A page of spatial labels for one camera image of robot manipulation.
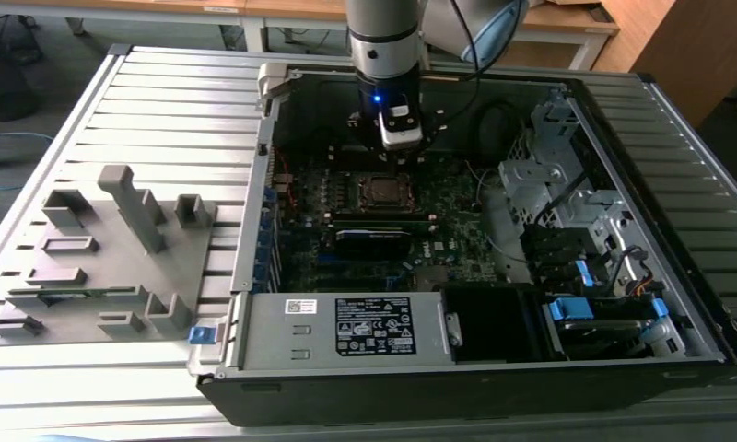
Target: blue clip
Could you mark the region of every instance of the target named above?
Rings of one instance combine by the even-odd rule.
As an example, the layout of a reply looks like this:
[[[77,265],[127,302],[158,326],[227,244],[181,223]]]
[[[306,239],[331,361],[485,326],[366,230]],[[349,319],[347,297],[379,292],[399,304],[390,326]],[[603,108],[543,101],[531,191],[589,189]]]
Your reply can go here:
[[[266,203],[274,203],[278,199],[278,193],[269,187],[265,187],[263,197]]]
[[[215,328],[191,327],[191,330],[187,332],[187,343],[190,345],[214,345]]]
[[[667,308],[666,303],[663,302],[663,299],[653,299],[651,300],[651,308],[654,308],[654,314],[658,315],[658,318],[667,316]]]
[[[254,254],[254,263],[266,265],[270,260],[270,249],[266,247],[257,247],[257,253]]]
[[[585,287],[593,287],[594,281],[591,280],[591,275],[589,274],[587,263],[583,260],[575,261],[575,268],[581,274],[581,281],[585,283]]]
[[[273,235],[267,230],[259,230],[257,233],[257,245],[259,247],[270,247]]]
[[[265,282],[267,280],[267,266],[257,264],[254,265],[254,280]]]
[[[591,308],[585,297],[558,297],[549,303],[553,320],[591,320]]]

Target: floor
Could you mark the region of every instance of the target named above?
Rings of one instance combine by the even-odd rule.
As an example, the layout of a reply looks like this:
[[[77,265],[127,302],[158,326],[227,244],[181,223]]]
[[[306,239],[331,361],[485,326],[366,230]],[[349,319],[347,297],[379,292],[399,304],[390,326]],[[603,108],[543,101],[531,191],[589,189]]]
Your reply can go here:
[[[117,22],[89,19],[87,34],[70,35],[62,18],[37,17],[35,36],[45,59],[25,68],[31,88],[42,98],[42,108],[30,117],[0,123],[0,132],[38,132],[54,135],[82,93],[106,50],[113,43],[197,49],[223,49],[218,27],[165,23]],[[345,53],[343,32],[310,30],[295,39],[301,44],[285,44],[278,29],[270,29],[270,49],[279,52]],[[737,112],[730,105],[714,111],[699,128],[730,173],[737,179]],[[0,186],[21,185],[43,154],[45,142],[35,138],[0,138]],[[18,194],[0,192],[0,220]]]
[[[86,35],[74,37],[62,18],[35,17],[35,38],[43,51],[41,62],[25,67],[30,87],[42,99],[41,110],[15,122],[0,122],[0,132],[54,135],[85,90],[113,43],[223,50],[217,26],[85,20]],[[269,33],[269,47],[279,52],[345,54],[345,32],[310,30],[295,36],[301,44],[285,44],[278,29]],[[242,39],[238,49],[243,48]],[[0,138],[0,187],[21,185],[43,155],[38,138]],[[18,191],[0,192],[0,221]]]

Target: warning label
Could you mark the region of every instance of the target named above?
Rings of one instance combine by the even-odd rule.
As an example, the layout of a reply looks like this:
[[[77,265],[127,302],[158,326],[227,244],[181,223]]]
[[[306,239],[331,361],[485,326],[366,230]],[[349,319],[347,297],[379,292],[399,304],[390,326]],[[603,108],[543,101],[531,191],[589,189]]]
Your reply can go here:
[[[413,355],[409,297],[338,298],[335,351],[342,356]]]

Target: white sticker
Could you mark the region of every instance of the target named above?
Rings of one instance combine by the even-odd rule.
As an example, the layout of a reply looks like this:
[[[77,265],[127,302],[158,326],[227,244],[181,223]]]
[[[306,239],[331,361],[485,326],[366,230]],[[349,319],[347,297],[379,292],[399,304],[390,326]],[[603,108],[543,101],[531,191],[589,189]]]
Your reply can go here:
[[[205,12],[227,12],[229,14],[237,14],[237,7],[203,6],[202,9]]]
[[[315,299],[287,299],[283,311],[287,315],[315,315],[317,300]]]

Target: slotted metal table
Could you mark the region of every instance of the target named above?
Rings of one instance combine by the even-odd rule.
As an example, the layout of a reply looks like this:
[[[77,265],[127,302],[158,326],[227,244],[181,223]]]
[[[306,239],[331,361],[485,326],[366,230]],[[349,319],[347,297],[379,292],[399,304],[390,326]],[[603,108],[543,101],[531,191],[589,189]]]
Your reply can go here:
[[[198,193],[218,204],[195,315],[226,312],[229,282],[258,128],[255,79],[267,61],[346,65],[345,58],[117,47],[0,226],[0,309],[15,270],[31,260],[54,186],[95,192],[106,163],[129,164],[155,198]],[[594,95],[614,131],[737,326],[737,184],[653,83],[637,76],[501,69],[570,76]],[[737,378],[678,390],[627,410],[483,421],[235,428],[198,394],[186,342],[0,348],[2,440],[38,434],[109,440],[266,440],[454,436],[534,431],[534,437],[737,435]]]

